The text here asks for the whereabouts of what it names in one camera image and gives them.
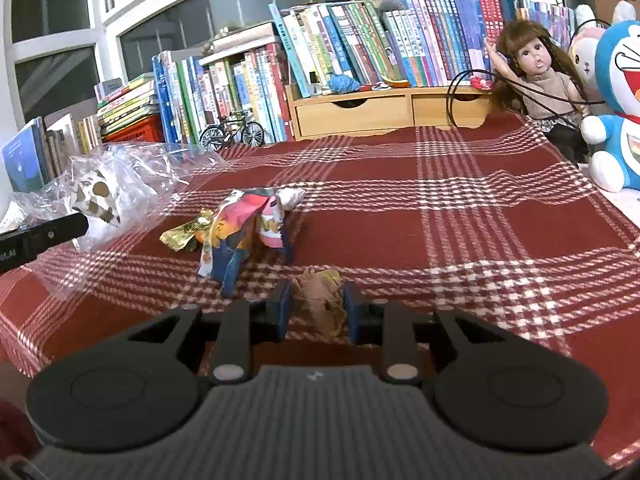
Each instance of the clear plastic bag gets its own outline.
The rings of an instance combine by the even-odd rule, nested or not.
[[[89,229],[85,236],[46,251],[27,267],[50,292],[66,298],[86,282],[92,267],[86,264],[90,260],[86,253],[100,250],[132,229],[153,228],[164,218],[160,213],[179,202],[179,192],[194,176],[229,170],[216,152],[183,144],[118,142],[72,156],[66,171],[42,190],[14,193],[10,211],[14,218],[24,217],[20,226],[29,226],[80,210],[88,218]],[[106,185],[108,196],[92,193],[98,182],[101,189]]]

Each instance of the gold foil wrapper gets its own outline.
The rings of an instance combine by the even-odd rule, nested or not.
[[[211,227],[214,216],[215,212],[211,209],[201,209],[197,218],[162,233],[160,241],[171,250],[180,251],[198,231],[208,230]]]

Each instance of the white bunny plush toy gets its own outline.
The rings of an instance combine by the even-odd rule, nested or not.
[[[588,5],[580,5],[575,8],[575,19],[578,33],[569,45],[569,57],[574,63],[578,76],[582,80],[585,97],[590,102],[602,101],[603,97],[598,90],[596,81],[595,58],[598,42],[605,29],[600,28],[595,20],[595,14]],[[613,11],[612,25],[636,18],[636,9],[632,4],[621,0]],[[590,105],[593,115],[612,114],[613,110],[606,104]]]

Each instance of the doraemon plush toy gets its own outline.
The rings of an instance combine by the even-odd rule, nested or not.
[[[582,121],[588,144],[606,141],[591,157],[591,176],[607,191],[640,189],[640,22],[609,27],[598,42],[595,66],[600,93],[615,115]]]

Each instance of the red basket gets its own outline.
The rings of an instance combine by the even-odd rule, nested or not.
[[[152,115],[102,138],[102,142],[125,142],[126,140],[146,140],[164,142],[160,114]]]

